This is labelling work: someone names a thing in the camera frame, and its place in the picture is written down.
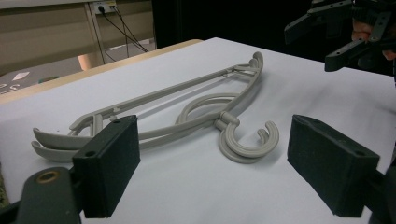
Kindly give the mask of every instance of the white table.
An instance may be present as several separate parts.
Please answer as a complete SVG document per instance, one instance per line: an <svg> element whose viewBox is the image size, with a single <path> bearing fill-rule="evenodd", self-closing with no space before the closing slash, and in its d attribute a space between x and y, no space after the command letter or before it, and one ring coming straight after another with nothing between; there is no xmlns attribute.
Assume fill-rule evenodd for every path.
<svg viewBox="0 0 396 224"><path fill-rule="evenodd" d="M145 93L264 57L260 87L236 109L241 144L258 144L256 131L273 121L280 132L274 151L253 164L226 159L215 128L141 153L130 184L111 218L83 223L367 223L334 216L287 162L291 116L305 115L334 127L377 153L378 170L389 167L395 143L396 90L393 77L324 64L213 38L96 76L0 105L0 160L11 202L21 197L30 175L52 166L31 147L32 129L68 133L80 115ZM217 79L131 111L139 132L172 125L181 108L198 95L237 91L244 82Z"/></svg>

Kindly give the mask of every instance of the robotic arm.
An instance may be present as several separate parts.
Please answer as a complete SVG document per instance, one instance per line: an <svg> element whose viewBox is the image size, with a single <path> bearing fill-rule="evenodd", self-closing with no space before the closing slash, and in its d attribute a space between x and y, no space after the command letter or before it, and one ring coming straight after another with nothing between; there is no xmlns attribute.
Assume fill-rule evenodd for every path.
<svg viewBox="0 0 396 224"><path fill-rule="evenodd" d="M327 26L327 38L335 38L341 34L343 21L355 18L374 26L369 40L352 41L328 54L325 71L337 71L356 60L359 67L371 68L382 57L381 50L396 49L396 40L386 36L395 9L395 0L313 0L305 15L286 26L285 41L289 44L321 24Z"/></svg>

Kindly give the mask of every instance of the black bracket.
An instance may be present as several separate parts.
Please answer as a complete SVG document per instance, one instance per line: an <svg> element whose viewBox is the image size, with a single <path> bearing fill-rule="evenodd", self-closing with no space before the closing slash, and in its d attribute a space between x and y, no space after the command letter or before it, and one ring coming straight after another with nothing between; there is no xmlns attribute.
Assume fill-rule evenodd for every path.
<svg viewBox="0 0 396 224"><path fill-rule="evenodd" d="M396 223L396 167L381 174L377 154L326 123L293 115L288 161L335 215L360 217L367 206L383 224Z"/></svg>
<svg viewBox="0 0 396 224"><path fill-rule="evenodd" d="M0 210L0 223L81 223L111 217L140 162L137 117L109 123L74 157L68 170L53 167L30 176L21 199Z"/></svg>

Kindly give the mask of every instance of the wall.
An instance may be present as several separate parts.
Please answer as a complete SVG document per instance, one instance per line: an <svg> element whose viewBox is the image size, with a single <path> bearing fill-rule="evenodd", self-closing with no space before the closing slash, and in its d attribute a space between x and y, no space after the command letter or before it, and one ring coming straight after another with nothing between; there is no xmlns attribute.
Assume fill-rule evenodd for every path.
<svg viewBox="0 0 396 224"><path fill-rule="evenodd" d="M117 1L117 7L138 40L154 37L150 1ZM122 45L125 37L91 8L74 3L0 9L0 76L84 54L96 58L92 66L103 63L102 48ZM122 27L115 13L108 17Z"/></svg>

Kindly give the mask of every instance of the wire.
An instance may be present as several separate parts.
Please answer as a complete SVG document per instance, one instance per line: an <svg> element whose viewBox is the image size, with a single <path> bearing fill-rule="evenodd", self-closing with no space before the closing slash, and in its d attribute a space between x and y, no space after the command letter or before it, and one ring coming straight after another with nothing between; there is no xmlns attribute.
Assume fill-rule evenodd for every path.
<svg viewBox="0 0 396 224"><path fill-rule="evenodd" d="M117 12L117 15L119 17L121 17L121 15L119 14L119 11L117 9L115 9ZM145 49L142 45L140 45L140 43L137 41L136 37L134 37L134 35L132 35L131 30L128 28L128 26L125 24L125 22L123 21L123 19L121 19L122 24L125 25L125 27L128 29L128 31L131 33L131 35L133 36L133 38L131 38L130 36L128 36L125 32L123 32L116 24L114 24L114 22L112 22L107 16L106 13L102 10L102 15L105 17L105 19L110 22L114 27L116 27L123 35L125 35L125 37L127 37L128 39L130 39L132 41L132 43L139 49L141 49L144 52L149 52L147 49Z"/></svg>
<svg viewBox="0 0 396 224"><path fill-rule="evenodd" d="M126 26L126 24L125 24L125 22L123 21L123 18L122 18L122 16L120 16L120 13L119 13L119 11L118 11L117 9L116 9L116 12L117 12L117 14L119 15L119 17L120 17L120 19L121 19L121 21L122 21L123 31L124 31L124 33L126 34L126 32L125 32L125 26ZM129 58L128 36L127 36L127 35L125 35L125 46L126 46L126 57Z"/></svg>
<svg viewBox="0 0 396 224"><path fill-rule="evenodd" d="M132 34L131 30L129 29L128 25L123 21L122 15L120 13L120 10L117 7L113 7L115 9L115 11L117 12L117 15L120 17L122 24L126 27L126 29L128 30L129 34L131 34L131 37L134 38L134 42L140 46L140 48L145 51L145 52L149 52L147 49L145 49L137 40L137 38L134 36L134 34Z"/></svg>
<svg viewBox="0 0 396 224"><path fill-rule="evenodd" d="M116 60L114 60L106 51L105 54L107 55L107 57L109 57L111 60L113 60L113 62L115 62Z"/></svg>

